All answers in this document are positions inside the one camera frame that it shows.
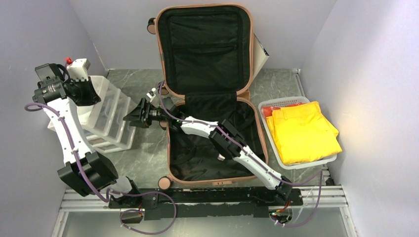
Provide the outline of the white plastic drawer organizer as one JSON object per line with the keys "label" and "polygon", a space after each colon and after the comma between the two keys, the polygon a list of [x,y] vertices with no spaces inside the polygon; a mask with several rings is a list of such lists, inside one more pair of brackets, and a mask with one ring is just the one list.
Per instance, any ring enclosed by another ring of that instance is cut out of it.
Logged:
{"label": "white plastic drawer organizer", "polygon": [[90,79],[101,101],[93,106],[77,107],[87,141],[103,154],[130,149],[135,128],[123,117],[135,107],[135,102],[104,76],[91,76]]}

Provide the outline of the pink hard-shell suitcase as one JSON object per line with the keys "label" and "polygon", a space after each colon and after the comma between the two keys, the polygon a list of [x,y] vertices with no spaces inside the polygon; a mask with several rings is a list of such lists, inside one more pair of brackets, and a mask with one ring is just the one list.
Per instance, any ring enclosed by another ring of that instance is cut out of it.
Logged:
{"label": "pink hard-shell suitcase", "polygon": [[[249,11],[237,4],[200,4],[163,9],[155,19],[165,76],[164,88],[180,98],[179,111],[197,119],[229,121],[245,142],[268,163],[257,109],[249,100],[253,81],[253,26]],[[168,161],[183,149],[168,132]],[[184,185],[231,183],[254,178],[233,160],[220,161],[212,142],[189,135],[196,153],[181,165],[169,165],[172,182]]]}

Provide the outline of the red garment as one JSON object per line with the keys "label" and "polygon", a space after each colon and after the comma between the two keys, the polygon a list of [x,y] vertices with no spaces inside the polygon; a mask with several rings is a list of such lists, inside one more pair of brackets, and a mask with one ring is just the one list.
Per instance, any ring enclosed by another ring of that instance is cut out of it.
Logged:
{"label": "red garment", "polygon": [[273,111],[281,110],[282,107],[265,106],[261,108],[261,112],[265,118],[272,116]]}

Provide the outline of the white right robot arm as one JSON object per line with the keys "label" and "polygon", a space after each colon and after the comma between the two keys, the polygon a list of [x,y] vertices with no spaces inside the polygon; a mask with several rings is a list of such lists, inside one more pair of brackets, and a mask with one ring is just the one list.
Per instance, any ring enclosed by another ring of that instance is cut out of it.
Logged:
{"label": "white right robot arm", "polygon": [[166,122],[169,133],[178,135],[177,143],[183,149],[179,157],[169,159],[169,165],[181,165],[189,162],[196,153],[197,146],[188,138],[189,135],[208,138],[218,152],[218,159],[233,160],[243,165],[253,175],[272,190],[272,200],[285,204],[291,197],[290,180],[261,163],[259,157],[245,142],[243,135],[227,120],[222,122],[204,121],[187,116],[179,111],[171,99],[165,98],[158,106],[142,98],[138,106],[124,117],[131,126],[148,128],[153,121]]}

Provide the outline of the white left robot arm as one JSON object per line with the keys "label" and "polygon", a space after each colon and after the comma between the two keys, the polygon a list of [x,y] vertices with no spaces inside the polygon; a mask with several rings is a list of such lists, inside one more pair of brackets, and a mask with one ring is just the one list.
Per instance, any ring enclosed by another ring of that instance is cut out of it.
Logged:
{"label": "white left robot arm", "polygon": [[113,163],[88,142],[78,116],[78,107],[101,102],[87,75],[88,61],[68,67],[47,63],[35,67],[39,77],[29,112],[43,110],[60,141],[64,167],[57,171],[61,181],[85,197],[117,183]]}

